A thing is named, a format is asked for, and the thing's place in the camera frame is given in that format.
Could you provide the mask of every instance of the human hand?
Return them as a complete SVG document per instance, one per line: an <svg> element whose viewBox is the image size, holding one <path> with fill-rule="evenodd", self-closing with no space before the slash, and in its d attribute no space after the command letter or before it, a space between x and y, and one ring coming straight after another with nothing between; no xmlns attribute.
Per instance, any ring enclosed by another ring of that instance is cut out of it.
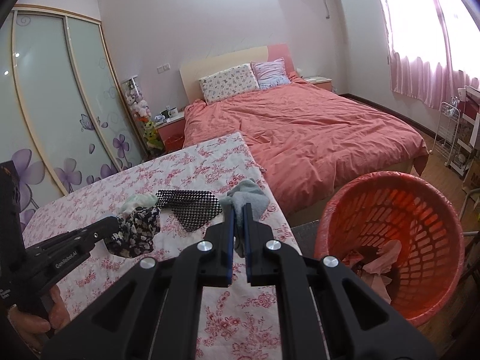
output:
<svg viewBox="0 0 480 360"><path fill-rule="evenodd" d="M70 315L60 296L60 289L56 285L50 289L50 296L53 300L53 307L49 312L48 321L37 315L22 312L16 306L8 311L8 318L17 333L28 346L37 351L43 347L43 343L37 335L44 334L51 328L55 331L60 330L70 322Z"/></svg>

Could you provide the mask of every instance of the metal screw cap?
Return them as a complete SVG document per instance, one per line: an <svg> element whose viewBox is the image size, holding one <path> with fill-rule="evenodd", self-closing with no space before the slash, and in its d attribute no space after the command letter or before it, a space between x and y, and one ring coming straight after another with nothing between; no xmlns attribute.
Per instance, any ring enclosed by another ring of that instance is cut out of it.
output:
<svg viewBox="0 0 480 360"><path fill-rule="evenodd" d="M265 246L267 246L267 249L270 249L271 251L277 251L282 247L282 244L276 239L271 239L265 244Z"/></svg>
<svg viewBox="0 0 480 360"><path fill-rule="evenodd" d="M157 262L156 262L155 259L152 258L152 257L145 257L144 259L141 259L141 260L140 260L140 266L141 266L143 269L153 268L156 263L157 263Z"/></svg>
<svg viewBox="0 0 480 360"><path fill-rule="evenodd" d="M213 244L210 241L200 241L197 244L197 249L200 251L211 251L213 249Z"/></svg>
<svg viewBox="0 0 480 360"><path fill-rule="evenodd" d="M334 257L334 256L326 256L323 259L323 265L329 268L335 268L338 265L338 259L337 257Z"/></svg>

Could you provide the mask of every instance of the headboard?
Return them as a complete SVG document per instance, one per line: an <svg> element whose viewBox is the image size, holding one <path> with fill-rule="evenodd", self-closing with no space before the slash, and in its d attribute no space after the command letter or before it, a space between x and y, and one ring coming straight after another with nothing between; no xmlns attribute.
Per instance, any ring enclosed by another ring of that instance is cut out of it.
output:
<svg viewBox="0 0 480 360"><path fill-rule="evenodd" d="M203 98L200 83L198 82L202 77L252 61L269 62L281 57L285 60L286 73L289 74L294 71L290 50L285 43L254 47L184 64L180 67L180 75L188 101L192 104L196 99Z"/></svg>

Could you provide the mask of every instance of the nightstand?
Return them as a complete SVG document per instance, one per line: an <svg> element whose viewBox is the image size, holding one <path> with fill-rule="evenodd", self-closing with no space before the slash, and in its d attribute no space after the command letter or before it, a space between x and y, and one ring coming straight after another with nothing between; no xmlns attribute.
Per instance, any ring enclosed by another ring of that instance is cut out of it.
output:
<svg viewBox="0 0 480 360"><path fill-rule="evenodd" d="M155 124L155 130L165 143L168 138L173 136L184 136L185 134L185 112L180 111L177 116L171 117L166 122Z"/></svg>
<svg viewBox="0 0 480 360"><path fill-rule="evenodd" d="M332 79L325 77L309 77L304 80L315 85L317 88L327 89L327 91L332 92Z"/></svg>

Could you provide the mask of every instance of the red container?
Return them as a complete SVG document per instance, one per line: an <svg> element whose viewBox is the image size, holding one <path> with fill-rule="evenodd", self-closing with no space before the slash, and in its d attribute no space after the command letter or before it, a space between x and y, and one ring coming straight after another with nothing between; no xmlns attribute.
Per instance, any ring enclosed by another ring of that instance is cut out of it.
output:
<svg viewBox="0 0 480 360"><path fill-rule="evenodd" d="M423 325L452 296L462 273L463 231L452 204L426 181L399 172L363 175L328 202L318 227L315 258L342 260L360 246L402 242L392 306Z"/></svg>
<svg viewBox="0 0 480 360"><path fill-rule="evenodd" d="M185 142L185 135L172 135L170 138L167 138L164 142L165 150L167 153L176 152L183 148L183 143Z"/></svg>

